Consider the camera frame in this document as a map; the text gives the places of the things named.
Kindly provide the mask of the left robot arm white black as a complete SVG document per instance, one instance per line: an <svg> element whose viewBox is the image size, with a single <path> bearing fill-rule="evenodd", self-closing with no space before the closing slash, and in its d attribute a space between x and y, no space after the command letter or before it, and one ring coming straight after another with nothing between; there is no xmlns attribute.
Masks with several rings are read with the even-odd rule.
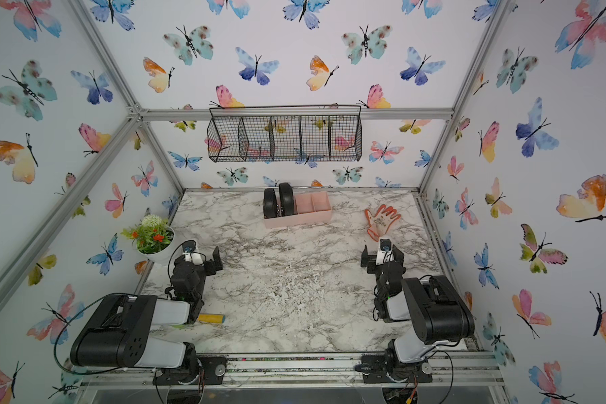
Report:
<svg viewBox="0 0 606 404"><path fill-rule="evenodd" d="M205 305L205 281L223 269L223 262L218 247L206 256L194 240L181 243L176 252L168 296L105 296L72 345L73 365L116 370L197 366L191 345L153 338L151 330L196 323Z"/></svg>

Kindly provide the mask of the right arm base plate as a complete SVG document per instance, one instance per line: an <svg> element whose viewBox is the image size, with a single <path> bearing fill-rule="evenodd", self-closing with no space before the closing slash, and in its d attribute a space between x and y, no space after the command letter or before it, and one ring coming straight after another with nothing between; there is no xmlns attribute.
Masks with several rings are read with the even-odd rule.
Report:
<svg viewBox="0 0 606 404"><path fill-rule="evenodd" d="M432 370L427 361L404 364L394 359L388 353L373 353L362 355L355 365L355 371L360 373L365 384L385 383L431 383Z"/></svg>

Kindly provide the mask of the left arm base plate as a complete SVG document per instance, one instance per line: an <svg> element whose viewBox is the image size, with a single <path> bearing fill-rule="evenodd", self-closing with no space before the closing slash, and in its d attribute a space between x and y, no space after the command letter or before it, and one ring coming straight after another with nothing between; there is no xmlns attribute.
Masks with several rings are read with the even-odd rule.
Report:
<svg viewBox="0 0 606 404"><path fill-rule="evenodd" d="M161 369L153 377L155 386L221 385L227 373L224 356L198 356L186 358L178 368Z"/></svg>

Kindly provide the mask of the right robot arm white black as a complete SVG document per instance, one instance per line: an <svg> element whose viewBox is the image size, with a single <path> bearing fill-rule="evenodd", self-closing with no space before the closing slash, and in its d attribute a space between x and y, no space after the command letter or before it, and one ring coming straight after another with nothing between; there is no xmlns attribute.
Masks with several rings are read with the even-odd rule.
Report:
<svg viewBox="0 0 606 404"><path fill-rule="evenodd" d="M360 266L375 276L373 318L386 323L411 323L385 351L391 370L423 362L439 347L456 346L475 333L471 310L444 275L406 278L405 254L388 237L377 250L362 252Z"/></svg>

